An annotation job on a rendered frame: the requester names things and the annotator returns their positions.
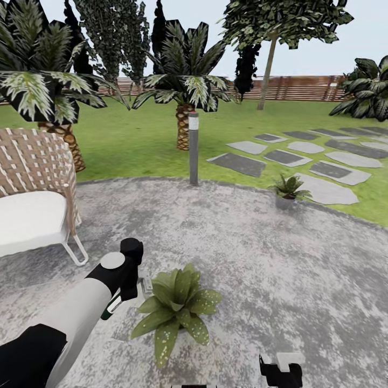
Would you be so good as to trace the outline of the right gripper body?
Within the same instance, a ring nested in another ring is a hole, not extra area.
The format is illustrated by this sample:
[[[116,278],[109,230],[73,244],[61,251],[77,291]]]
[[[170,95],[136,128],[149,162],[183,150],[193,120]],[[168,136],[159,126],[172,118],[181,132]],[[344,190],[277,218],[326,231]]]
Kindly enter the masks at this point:
[[[289,372],[281,372],[278,365],[265,364],[265,374],[267,378],[268,386],[278,386],[279,388],[285,388],[287,384],[293,384],[301,388],[302,384],[302,372],[297,364],[289,364]]]

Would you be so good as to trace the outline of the insectifuge atomizer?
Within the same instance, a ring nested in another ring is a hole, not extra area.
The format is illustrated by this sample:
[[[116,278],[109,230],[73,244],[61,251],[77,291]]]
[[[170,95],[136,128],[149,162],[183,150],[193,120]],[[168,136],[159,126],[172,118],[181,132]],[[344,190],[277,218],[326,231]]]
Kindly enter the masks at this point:
[[[119,292],[103,311],[101,319],[108,320],[124,303],[125,301],[121,301],[121,293]]]

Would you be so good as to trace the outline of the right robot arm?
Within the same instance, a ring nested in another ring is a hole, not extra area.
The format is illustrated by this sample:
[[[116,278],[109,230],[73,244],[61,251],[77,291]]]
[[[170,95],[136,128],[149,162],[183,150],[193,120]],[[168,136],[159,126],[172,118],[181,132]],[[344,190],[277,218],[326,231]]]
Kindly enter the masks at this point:
[[[305,363],[305,356],[301,352],[279,352],[276,354],[278,364],[265,364],[259,355],[260,370],[266,376],[268,386],[279,388],[301,388],[302,372],[299,363]]]

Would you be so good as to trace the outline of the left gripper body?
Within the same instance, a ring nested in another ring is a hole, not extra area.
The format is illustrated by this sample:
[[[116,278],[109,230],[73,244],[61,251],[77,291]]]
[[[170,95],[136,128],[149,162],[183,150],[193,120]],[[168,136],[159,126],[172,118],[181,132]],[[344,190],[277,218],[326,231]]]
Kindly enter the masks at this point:
[[[137,297],[137,275],[138,271],[133,276],[126,277],[120,285],[119,292],[121,293],[121,301],[127,301]]]

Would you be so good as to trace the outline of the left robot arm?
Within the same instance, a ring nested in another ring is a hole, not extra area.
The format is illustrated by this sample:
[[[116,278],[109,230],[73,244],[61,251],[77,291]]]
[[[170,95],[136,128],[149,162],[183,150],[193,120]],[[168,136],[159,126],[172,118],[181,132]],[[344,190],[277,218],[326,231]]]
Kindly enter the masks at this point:
[[[76,362],[96,322],[117,291],[121,301],[153,295],[149,272],[137,271],[143,242],[120,241],[120,252],[101,262],[62,300],[0,346],[0,388],[54,388]]]

